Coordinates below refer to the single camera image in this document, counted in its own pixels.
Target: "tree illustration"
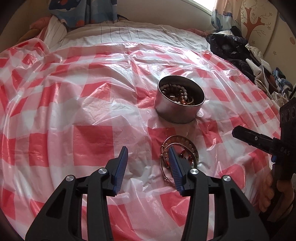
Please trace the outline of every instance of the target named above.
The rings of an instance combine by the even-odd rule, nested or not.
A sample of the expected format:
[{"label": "tree illustration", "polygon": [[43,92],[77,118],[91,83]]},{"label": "tree illustration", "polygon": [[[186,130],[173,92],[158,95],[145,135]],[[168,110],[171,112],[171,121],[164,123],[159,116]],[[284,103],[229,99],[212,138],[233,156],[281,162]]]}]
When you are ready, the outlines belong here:
[{"label": "tree illustration", "polygon": [[270,25],[271,24],[270,22],[263,23],[262,21],[267,20],[268,17],[272,16],[272,13],[263,14],[257,17],[256,14],[254,13],[254,10],[258,7],[263,7],[264,4],[258,6],[258,0],[255,0],[255,4],[247,8],[246,1],[247,0],[243,0],[242,7],[241,7],[241,20],[246,19],[246,22],[243,23],[247,28],[247,34],[245,38],[249,40],[250,35],[253,31],[257,32],[259,36],[266,35],[263,30],[256,30],[255,28],[260,25]]}]

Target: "pile of clothes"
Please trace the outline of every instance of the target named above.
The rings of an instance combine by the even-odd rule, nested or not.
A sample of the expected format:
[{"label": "pile of clothes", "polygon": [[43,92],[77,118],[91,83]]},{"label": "pile of clothes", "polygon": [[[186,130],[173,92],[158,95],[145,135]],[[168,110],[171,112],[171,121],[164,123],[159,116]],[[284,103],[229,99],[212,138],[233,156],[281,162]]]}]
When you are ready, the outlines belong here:
[{"label": "pile of clothes", "polygon": [[237,27],[208,34],[206,39],[215,55],[237,67],[280,107],[289,101],[289,91],[293,91],[293,85],[279,68],[271,70],[259,49],[250,46]]}]

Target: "silver screw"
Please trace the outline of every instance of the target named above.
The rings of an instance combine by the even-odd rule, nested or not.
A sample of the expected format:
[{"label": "silver screw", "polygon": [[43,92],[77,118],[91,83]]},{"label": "silver screw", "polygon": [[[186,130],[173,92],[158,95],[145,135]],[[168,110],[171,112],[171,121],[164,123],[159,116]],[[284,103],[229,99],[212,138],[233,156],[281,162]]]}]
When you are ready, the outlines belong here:
[{"label": "silver screw", "polygon": [[196,168],[190,169],[190,172],[194,175],[198,174],[198,170]]},{"label": "silver screw", "polygon": [[226,181],[226,182],[229,182],[231,180],[231,177],[230,176],[223,176],[223,180]]},{"label": "silver screw", "polygon": [[66,177],[67,182],[72,182],[73,180],[74,180],[74,176],[72,176],[72,175],[69,175]]},{"label": "silver screw", "polygon": [[100,168],[99,169],[99,174],[105,174],[107,172],[106,168]]}]

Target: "bed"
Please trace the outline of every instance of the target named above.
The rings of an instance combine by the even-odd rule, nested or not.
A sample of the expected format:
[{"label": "bed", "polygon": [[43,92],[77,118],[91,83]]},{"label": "bed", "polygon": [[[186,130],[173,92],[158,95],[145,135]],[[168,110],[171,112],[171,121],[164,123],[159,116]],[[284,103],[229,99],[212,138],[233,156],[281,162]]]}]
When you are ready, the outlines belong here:
[{"label": "bed", "polygon": [[[194,142],[201,171],[230,175],[256,207],[270,157],[231,131],[242,125],[279,138],[278,106],[212,54],[205,38],[128,20],[67,33],[52,17],[44,41],[2,52],[0,67],[1,209],[21,237],[65,176],[91,174],[125,145],[122,189],[107,200],[114,239],[180,240],[189,198],[164,181],[159,165],[160,146],[175,134]],[[157,115],[157,83],[168,75],[204,90],[193,122],[172,124]],[[213,205],[210,197],[208,239]],[[82,217],[86,239],[86,197]]]}]

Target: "blue gripper pad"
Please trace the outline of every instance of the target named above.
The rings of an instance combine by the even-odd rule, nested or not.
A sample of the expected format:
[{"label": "blue gripper pad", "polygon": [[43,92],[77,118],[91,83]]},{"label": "blue gripper pad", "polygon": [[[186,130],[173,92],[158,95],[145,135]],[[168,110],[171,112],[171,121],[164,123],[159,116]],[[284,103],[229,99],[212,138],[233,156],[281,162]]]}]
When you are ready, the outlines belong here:
[{"label": "blue gripper pad", "polygon": [[121,189],[124,172],[128,162],[128,149],[123,146],[117,158],[111,159],[106,165],[110,177],[104,182],[104,189],[107,196],[116,196]]},{"label": "blue gripper pad", "polygon": [[177,156],[174,147],[170,147],[168,150],[168,161],[176,189],[180,195],[183,196],[185,194],[184,181],[186,181],[186,172],[179,162],[179,157]]}]

